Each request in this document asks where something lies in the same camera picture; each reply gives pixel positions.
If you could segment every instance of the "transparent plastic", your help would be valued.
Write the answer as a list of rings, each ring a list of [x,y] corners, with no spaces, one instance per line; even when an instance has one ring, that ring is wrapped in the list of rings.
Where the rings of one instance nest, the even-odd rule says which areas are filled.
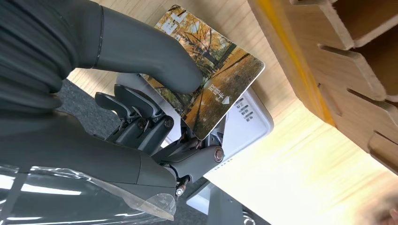
[[[11,174],[17,171],[18,168],[0,166],[0,202],[6,203],[7,191],[19,179]],[[176,211],[175,199],[170,194],[143,200],[70,169],[34,166],[21,179],[26,180],[8,219],[0,221],[2,225],[140,225],[173,220]]]

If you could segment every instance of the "bolt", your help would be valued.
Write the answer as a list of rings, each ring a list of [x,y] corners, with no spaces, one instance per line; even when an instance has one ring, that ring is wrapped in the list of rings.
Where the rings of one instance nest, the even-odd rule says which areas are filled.
[[[145,123],[145,121],[140,121],[139,123],[138,123],[138,127],[140,128],[140,129],[144,129],[145,128],[145,125],[146,125],[146,123]]]
[[[166,121],[164,122],[164,125],[165,125],[167,128],[172,128],[173,125],[174,125],[174,121],[173,121],[173,120],[166,120]]]
[[[214,160],[219,163],[224,159],[224,151],[222,148],[216,148],[214,153]]]
[[[185,185],[179,186],[179,187],[177,188],[177,190],[176,190],[176,195],[177,195],[178,197],[182,196],[182,195],[184,194],[184,192],[185,192],[185,189],[186,189],[186,186],[185,186]]]

